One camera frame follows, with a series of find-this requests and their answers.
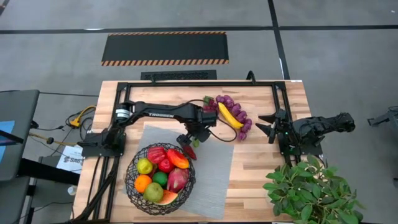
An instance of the hazard stripe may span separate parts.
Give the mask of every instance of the hazard stripe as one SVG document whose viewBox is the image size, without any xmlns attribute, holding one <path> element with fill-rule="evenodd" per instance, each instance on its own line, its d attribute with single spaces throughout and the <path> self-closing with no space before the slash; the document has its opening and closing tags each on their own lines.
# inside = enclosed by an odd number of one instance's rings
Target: hazard stripe
<svg viewBox="0 0 398 224">
<path fill-rule="evenodd" d="M 149 65 L 225 65 L 227 59 L 183 59 L 183 60 L 117 60 L 102 61 L 102 66 L 149 66 Z"/>
<path fill-rule="evenodd" d="M 185 32 L 128 32 L 128 33 L 112 33 L 111 35 L 170 35 L 170 34 L 225 34 L 225 31 L 185 31 Z"/>
</svg>

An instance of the black and orange striped mat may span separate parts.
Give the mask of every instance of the black and orange striped mat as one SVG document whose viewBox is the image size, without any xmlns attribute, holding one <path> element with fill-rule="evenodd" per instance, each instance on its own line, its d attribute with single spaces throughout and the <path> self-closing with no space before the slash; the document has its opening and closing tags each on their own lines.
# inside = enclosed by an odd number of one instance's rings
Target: black and orange striped mat
<svg viewBox="0 0 398 224">
<path fill-rule="evenodd" d="M 109 34 L 102 66 L 221 65 L 229 63 L 225 32 Z"/>
</svg>

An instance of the yellow cable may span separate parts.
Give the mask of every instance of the yellow cable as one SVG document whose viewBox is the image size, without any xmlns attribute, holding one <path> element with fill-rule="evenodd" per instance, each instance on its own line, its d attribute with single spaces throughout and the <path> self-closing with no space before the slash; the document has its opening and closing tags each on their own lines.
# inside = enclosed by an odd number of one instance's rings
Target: yellow cable
<svg viewBox="0 0 398 224">
<path fill-rule="evenodd" d="M 39 134 L 35 134 L 35 133 L 29 133 L 29 135 L 33 136 L 33 137 L 37 137 L 37 138 L 43 139 L 45 141 L 49 140 L 48 138 L 46 138 L 44 136 L 41 136 Z M 60 142 L 60 141 L 56 141 L 56 140 L 54 140 L 54 142 L 57 143 L 57 144 L 63 145 L 63 146 L 76 146 L 76 144 L 77 144 L 77 142 Z"/>
<path fill-rule="evenodd" d="M 80 118 L 84 115 L 84 113 L 86 113 L 87 110 L 92 109 L 92 108 L 96 108 L 95 105 L 90 105 L 88 107 L 86 107 L 86 109 L 82 110 L 81 113 L 79 114 L 79 116 L 77 116 L 77 118 L 73 119 L 73 121 L 69 122 L 71 126 L 73 126 L 74 128 L 79 128 L 80 127 Z"/>
</svg>

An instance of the orange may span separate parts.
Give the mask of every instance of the orange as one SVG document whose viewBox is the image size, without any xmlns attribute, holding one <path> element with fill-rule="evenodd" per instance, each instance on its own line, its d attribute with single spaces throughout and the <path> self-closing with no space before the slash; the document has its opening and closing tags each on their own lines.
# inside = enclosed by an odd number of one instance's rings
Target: orange
<svg viewBox="0 0 398 224">
<path fill-rule="evenodd" d="M 134 187 L 140 193 L 144 193 L 145 188 L 152 183 L 152 179 L 148 175 L 139 175 L 134 183 Z"/>
</svg>

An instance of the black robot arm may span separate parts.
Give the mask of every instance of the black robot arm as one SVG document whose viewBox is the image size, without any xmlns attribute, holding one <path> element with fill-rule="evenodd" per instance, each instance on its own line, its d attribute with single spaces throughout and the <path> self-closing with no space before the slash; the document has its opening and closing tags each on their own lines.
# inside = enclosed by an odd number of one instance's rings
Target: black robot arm
<svg viewBox="0 0 398 224">
<path fill-rule="evenodd" d="M 286 111 L 279 110 L 277 113 L 259 118 L 272 123 L 272 125 L 256 124 L 269 136 L 269 143 L 273 143 L 278 134 L 283 134 L 288 139 L 290 147 L 301 147 L 306 144 L 317 146 L 327 133 L 351 132 L 355 129 L 354 119 L 349 113 L 340 113 L 331 118 L 319 116 L 289 121 Z"/>
<path fill-rule="evenodd" d="M 121 103 L 116 108 L 114 120 L 109 128 L 104 129 L 101 135 L 94 137 L 94 139 L 88 135 L 84 142 L 79 143 L 79 145 L 83 146 L 83 153 L 85 153 L 85 148 L 87 152 L 90 152 L 90 147 L 99 146 L 107 150 L 107 152 L 105 152 L 106 154 L 108 154 L 108 152 L 110 153 L 108 156 L 112 156 L 112 154 L 120 155 L 123 154 L 121 149 L 124 148 L 125 143 L 123 140 L 125 139 L 125 127 L 134 124 L 139 118 L 145 116 L 170 118 L 176 119 L 185 125 L 185 129 L 188 133 L 180 135 L 177 138 L 177 142 L 192 159 L 196 159 L 195 153 L 189 146 L 191 143 L 190 138 L 194 137 L 201 142 L 206 141 L 211 134 L 208 128 L 216 126 L 217 113 L 204 112 L 201 106 L 194 105 L 190 102 L 191 101 L 188 101 L 178 106 L 151 104 L 142 101 L 127 101 Z"/>
</svg>

